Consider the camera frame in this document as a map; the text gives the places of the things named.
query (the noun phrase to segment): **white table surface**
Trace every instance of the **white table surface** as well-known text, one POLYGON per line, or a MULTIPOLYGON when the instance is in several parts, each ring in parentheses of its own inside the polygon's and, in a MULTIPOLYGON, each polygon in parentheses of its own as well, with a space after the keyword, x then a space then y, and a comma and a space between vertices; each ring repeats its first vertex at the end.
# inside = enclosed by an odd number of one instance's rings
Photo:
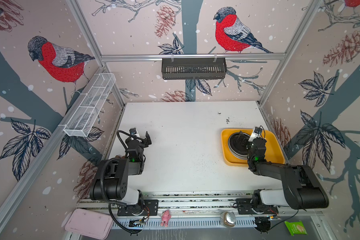
MULTIPOLYGON (((127 103, 119 130, 136 127, 152 140, 143 173, 129 176, 128 187, 167 194, 280 189, 280 180, 224 162, 221 131, 255 125, 267 129, 255 101, 127 103)), ((110 157, 116 155, 124 155, 117 138, 110 157)))

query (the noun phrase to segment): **bird tail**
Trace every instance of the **bird tail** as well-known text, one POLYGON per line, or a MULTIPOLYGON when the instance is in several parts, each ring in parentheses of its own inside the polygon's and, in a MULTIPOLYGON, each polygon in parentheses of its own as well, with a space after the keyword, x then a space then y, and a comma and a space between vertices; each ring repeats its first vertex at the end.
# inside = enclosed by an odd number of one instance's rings
POLYGON ((262 46, 261 46, 261 47, 258 47, 258 49, 263 50, 263 51, 266 52, 266 53, 273 53, 273 52, 271 52, 271 51, 263 48, 262 46))

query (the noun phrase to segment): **orange tray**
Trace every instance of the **orange tray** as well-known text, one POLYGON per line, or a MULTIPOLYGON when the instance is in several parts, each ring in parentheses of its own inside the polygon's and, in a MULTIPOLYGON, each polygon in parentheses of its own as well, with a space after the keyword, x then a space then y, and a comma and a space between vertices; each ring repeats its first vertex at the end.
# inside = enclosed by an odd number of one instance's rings
MULTIPOLYGON (((237 167, 247 167, 247 160, 242 160, 235 157, 228 148, 228 139, 235 132, 244 132, 249 135, 252 133, 252 129, 239 129, 239 128, 227 128, 221 132, 221 144, 223 146, 223 156, 224 161, 229 166, 237 167)), ((265 147, 267 148, 265 152, 265 159, 269 162, 285 164, 285 158, 283 152, 281 151, 279 142, 276 136, 265 130, 265 139, 267 140, 265 147)))

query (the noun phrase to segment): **green snack package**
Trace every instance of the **green snack package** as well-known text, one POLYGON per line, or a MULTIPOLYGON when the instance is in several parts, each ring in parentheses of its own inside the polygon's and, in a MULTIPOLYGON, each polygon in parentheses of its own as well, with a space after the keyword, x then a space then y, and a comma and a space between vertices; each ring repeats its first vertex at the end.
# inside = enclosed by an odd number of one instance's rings
POLYGON ((287 222, 285 221, 285 225, 287 226, 289 232, 293 236, 294 234, 307 234, 304 225, 302 222, 287 222))

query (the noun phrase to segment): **gray floor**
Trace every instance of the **gray floor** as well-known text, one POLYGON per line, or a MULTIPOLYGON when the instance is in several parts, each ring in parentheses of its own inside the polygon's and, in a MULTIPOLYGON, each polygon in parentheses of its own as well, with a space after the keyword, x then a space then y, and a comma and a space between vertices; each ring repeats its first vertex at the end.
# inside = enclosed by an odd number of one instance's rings
MULTIPOLYGON (((269 231, 268 234, 260 234, 254 228, 198 228, 198 229, 176 229, 176 230, 144 230, 138 236, 130 236, 124 230, 111 230, 106 240, 284 240, 284 239, 309 239, 319 240, 319 234, 313 225, 310 217, 301 216, 293 217, 288 222, 302 221, 307 230, 308 235, 296 234, 291 236, 284 223, 280 223, 277 227, 269 231)), ((94 240, 90 237, 81 237, 81 240, 94 240)))

